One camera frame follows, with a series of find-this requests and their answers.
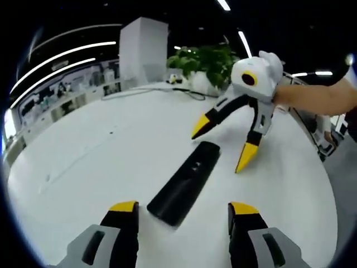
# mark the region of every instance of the led strip light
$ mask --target led strip light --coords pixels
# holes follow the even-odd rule
[[[112,41],[112,42],[102,42],[102,43],[96,43],[96,44],[91,44],[91,45],[85,45],[85,46],[80,46],[80,47],[77,47],[75,49],[71,49],[71,50],[68,50],[68,51],[65,51],[65,52],[62,52],[56,56],[53,56],[51,58],[49,58],[48,60],[45,60],[43,63],[39,64],[38,66],[34,67],[33,69],[31,69],[28,73],[26,73],[23,77],[21,77],[17,82],[16,84],[12,87],[11,92],[13,92],[13,90],[22,82],[24,81],[29,75],[31,75],[34,71],[38,70],[39,68],[41,68],[42,66],[46,65],[47,63],[50,63],[51,61],[55,60],[55,59],[58,59],[62,56],[65,56],[67,54],[70,54],[72,52],[76,52],[76,51],[79,51],[79,50],[82,50],[82,49],[89,49],[91,47],[97,47],[97,46],[108,46],[108,45],[115,45],[117,42],[115,41]]]
[[[19,103],[19,101],[24,98],[24,96],[28,95],[28,93],[33,90],[34,88],[36,88],[38,85],[40,85],[41,83],[43,83],[44,81],[48,80],[48,78],[51,78],[52,76],[62,72],[62,71],[65,71],[65,70],[68,70],[74,66],[78,66],[80,64],[84,64],[84,63],[88,63],[90,61],[94,61],[95,58],[91,58],[91,59],[88,59],[88,60],[82,60],[82,61],[79,61],[77,63],[73,63],[71,65],[68,65],[66,67],[63,67],[62,69],[59,69],[57,71],[54,71],[53,73],[45,76],[44,78],[42,78],[41,80],[37,81],[35,84],[33,84],[32,86],[30,86],[25,92],[23,92],[13,103],[12,105],[10,106],[10,109],[12,109],[13,107],[15,107],[17,105],[17,103]]]

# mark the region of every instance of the yellow fingertip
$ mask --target yellow fingertip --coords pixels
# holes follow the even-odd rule
[[[258,214],[259,211],[251,205],[238,202],[230,202],[234,208],[235,215]]]
[[[242,154],[240,155],[239,162],[235,168],[235,173],[238,173],[244,169],[251,161],[251,159],[257,154],[257,151],[258,146],[246,142]]]
[[[205,114],[203,114],[195,126],[195,129],[192,133],[192,138],[209,122],[210,120],[207,118]]]
[[[118,211],[118,212],[133,212],[134,206],[137,203],[137,201],[128,201],[128,202],[122,202],[113,205],[109,211]]]

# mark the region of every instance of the white pillar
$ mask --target white pillar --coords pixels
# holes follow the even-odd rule
[[[121,89],[163,79],[166,72],[168,24],[138,18],[120,32]]]

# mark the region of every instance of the human arm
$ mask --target human arm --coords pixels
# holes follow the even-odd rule
[[[357,106],[357,90],[342,78],[332,86],[278,85],[275,104],[286,104],[314,114],[334,116]]]

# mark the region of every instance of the floor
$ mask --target floor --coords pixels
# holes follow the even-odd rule
[[[337,209],[338,235],[335,256],[338,256],[357,227],[357,144],[346,136],[324,166],[329,175]]]

